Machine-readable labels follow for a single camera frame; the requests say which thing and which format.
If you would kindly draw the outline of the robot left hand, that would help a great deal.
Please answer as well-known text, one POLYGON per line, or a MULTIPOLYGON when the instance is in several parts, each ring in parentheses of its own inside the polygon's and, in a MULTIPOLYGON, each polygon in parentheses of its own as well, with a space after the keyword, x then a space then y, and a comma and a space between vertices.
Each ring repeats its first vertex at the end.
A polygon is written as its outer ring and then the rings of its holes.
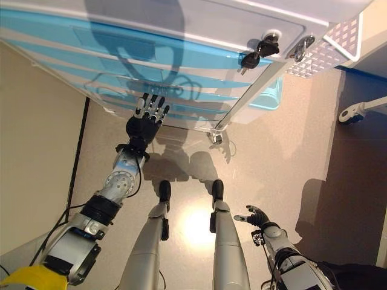
POLYGON ((148 93, 139 98, 133 116, 126 123, 130 144, 147 147, 153 141, 170 109, 165 101, 163 96, 148 93))

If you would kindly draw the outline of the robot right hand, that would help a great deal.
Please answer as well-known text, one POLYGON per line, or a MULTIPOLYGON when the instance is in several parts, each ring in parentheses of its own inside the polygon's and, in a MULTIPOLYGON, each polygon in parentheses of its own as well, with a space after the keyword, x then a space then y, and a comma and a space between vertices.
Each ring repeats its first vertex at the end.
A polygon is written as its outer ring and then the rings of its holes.
POLYGON ((250 216, 242 216, 240 214, 234 215, 234 220, 238 222, 246 222, 250 225, 261 228, 263 225, 270 222, 268 216, 258 207, 254 205, 246 205, 246 209, 250 216))

